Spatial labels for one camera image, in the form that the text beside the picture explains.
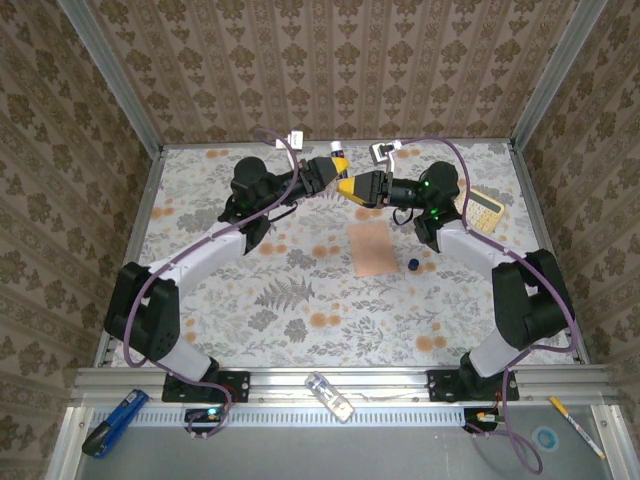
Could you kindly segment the wide aluminium extrusion beam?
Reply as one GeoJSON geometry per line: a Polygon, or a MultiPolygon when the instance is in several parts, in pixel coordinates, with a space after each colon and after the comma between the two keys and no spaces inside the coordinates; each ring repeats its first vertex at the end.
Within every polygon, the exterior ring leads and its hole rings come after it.
{"type": "MultiPolygon", "coordinates": [[[[357,406],[382,403],[411,405],[429,401],[435,381],[427,367],[328,368],[323,375],[357,406]]],[[[556,396],[567,405],[613,404],[617,395],[601,365],[519,365],[513,369],[520,400],[545,405],[556,396]]],[[[304,405],[305,368],[255,368],[250,371],[251,404],[304,405]]],[[[165,380],[157,368],[83,368],[71,390],[73,405],[111,405],[133,388],[160,400],[165,380]]]]}

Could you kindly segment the pink paper envelope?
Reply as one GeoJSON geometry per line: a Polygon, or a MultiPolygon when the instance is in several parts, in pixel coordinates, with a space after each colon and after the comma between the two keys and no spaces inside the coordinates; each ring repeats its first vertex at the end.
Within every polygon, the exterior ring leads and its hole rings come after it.
{"type": "Polygon", "coordinates": [[[393,274],[399,271],[385,221],[350,225],[347,228],[355,274],[358,277],[393,274]]]}

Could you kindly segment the aluminium frame post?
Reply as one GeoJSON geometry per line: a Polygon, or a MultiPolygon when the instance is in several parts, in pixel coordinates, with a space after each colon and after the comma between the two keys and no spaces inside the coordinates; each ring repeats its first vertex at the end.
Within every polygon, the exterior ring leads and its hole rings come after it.
{"type": "Polygon", "coordinates": [[[511,135],[514,147],[522,150],[533,136],[607,3],[608,0],[579,0],[516,123],[511,135]]]}
{"type": "Polygon", "coordinates": [[[116,51],[110,46],[105,31],[91,12],[87,0],[58,0],[79,39],[84,44],[107,86],[122,108],[141,144],[152,159],[162,152],[163,141],[149,116],[139,95],[129,81],[116,51]]]}

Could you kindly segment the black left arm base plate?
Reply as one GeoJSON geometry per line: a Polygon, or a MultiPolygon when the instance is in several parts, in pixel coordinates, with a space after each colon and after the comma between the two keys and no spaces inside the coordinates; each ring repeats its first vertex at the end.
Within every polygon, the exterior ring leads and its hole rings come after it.
{"type": "MultiPolygon", "coordinates": [[[[203,382],[215,383],[225,388],[233,403],[246,403],[249,399],[251,377],[248,371],[218,371],[208,374],[203,382]]],[[[169,374],[165,377],[163,402],[223,403],[225,400],[225,394],[218,389],[185,383],[169,374]]]]}

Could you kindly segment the white yellow marker pen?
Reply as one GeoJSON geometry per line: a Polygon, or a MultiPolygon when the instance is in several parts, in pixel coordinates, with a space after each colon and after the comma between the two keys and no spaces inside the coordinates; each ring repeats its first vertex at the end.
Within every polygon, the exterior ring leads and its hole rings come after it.
{"type": "Polygon", "coordinates": [[[584,442],[591,448],[591,450],[601,459],[606,459],[604,451],[595,443],[591,436],[584,430],[584,428],[571,416],[566,406],[555,396],[549,398],[550,403],[554,408],[567,420],[577,434],[584,440],[584,442]]]}

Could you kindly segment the blue glue stick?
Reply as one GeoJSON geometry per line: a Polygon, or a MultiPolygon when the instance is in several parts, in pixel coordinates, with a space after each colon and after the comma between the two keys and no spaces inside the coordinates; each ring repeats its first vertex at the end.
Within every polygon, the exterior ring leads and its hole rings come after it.
{"type": "Polygon", "coordinates": [[[346,178],[348,175],[348,161],[346,160],[346,156],[344,153],[344,149],[339,140],[334,140],[330,142],[331,149],[331,157],[338,158],[340,164],[345,164],[345,167],[339,172],[339,178],[346,178]]]}

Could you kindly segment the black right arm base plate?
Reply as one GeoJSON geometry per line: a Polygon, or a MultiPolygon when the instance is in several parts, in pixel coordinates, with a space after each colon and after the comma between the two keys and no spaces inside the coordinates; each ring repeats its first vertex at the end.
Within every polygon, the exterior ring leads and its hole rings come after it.
{"type": "Polygon", "coordinates": [[[426,387],[432,402],[491,402],[506,397],[508,401],[520,399],[513,372],[508,374],[506,393],[503,393],[504,373],[481,377],[473,370],[428,370],[426,387]]]}

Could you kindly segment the yellow calculator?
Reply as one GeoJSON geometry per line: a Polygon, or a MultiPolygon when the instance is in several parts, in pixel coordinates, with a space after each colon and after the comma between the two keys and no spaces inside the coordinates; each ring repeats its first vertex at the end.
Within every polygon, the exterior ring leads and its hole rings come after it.
{"type": "Polygon", "coordinates": [[[485,194],[470,190],[465,218],[478,231],[491,234],[495,231],[505,212],[505,207],[485,194]]]}

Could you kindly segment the grey metal shelf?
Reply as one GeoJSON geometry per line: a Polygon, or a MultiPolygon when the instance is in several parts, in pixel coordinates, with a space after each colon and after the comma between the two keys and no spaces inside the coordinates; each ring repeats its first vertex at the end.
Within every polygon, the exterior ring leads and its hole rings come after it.
{"type": "Polygon", "coordinates": [[[462,427],[229,427],[206,440],[184,426],[130,425],[101,459],[82,453],[94,408],[66,412],[45,480],[640,480],[615,405],[568,405],[601,460],[545,405],[511,403],[491,433],[462,427]]]}

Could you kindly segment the floral white tablecloth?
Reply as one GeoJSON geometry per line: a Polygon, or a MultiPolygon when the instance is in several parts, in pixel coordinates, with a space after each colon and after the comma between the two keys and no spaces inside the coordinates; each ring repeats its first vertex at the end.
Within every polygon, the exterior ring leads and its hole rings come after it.
{"type": "MultiPolygon", "coordinates": [[[[499,243],[538,250],[509,143],[453,141],[471,186],[501,202],[499,243]]],[[[231,194],[235,165],[261,158],[289,171],[261,143],[168,149],[139,261],[149,265],[196,240],[231,194]]],[[[457,365],[494,328],[492,286],[448,255],[421,245],[393,209],[369,210],[336,191],[299,203],[242,259],[225,263],[180,302],[180,333],[224,367],[457,365]],[[399,271],[358,277],[347,228],[385,221],[399,271]],[[411,259],[419,260],[409,271],[411,259]]]]}

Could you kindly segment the blue black hand tool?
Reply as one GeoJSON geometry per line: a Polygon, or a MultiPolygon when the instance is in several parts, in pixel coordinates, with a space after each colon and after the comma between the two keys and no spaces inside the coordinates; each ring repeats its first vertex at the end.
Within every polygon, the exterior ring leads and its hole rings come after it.
{"type": "Polygon", "coordinates": [[[148,401],[147,393],[133,389],[88,435],[82,444],[82,453],[96,459],[104,458],[148,401]]]}

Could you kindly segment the aluminium table side rail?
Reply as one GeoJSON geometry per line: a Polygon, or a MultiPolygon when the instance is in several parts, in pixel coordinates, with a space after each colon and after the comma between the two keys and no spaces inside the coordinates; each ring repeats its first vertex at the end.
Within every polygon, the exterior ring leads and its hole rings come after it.
{"type": "MultiPolygon", "coordinates": [[[[165,150],[166,148],[164,146],[160,146],[157,155],[151,163],[122,265],[126,265],[131,261],[137,261],[140,257],[164,169],[166,160],[165,150]]],[[[115,347],[112,345],[113,342],[112,336],[104,330],[101,334],[93,362],[95,368],[110,366],[115,351],[115,347]]]]}
{"type": "MultiPolygon", "coordinates": [[[[538,201],[533,182],[527,169],[526,162],[521,148],[511,142],[509,144],[511,159],[518,178],[524,203],[526,204],[532,228],[540,247],[545,248],[555,254],[549,235],[544,215],[542,213],[540,203],[538,201]]],[[[575,362],[581,364],[590,364],[591,359],[586,349],[582,334],[580,332],[577,320],[573,320],[573,326],[566,330],[566,338],[570,340],[570,344],[574,346],[572,356],[575,362]]]]}

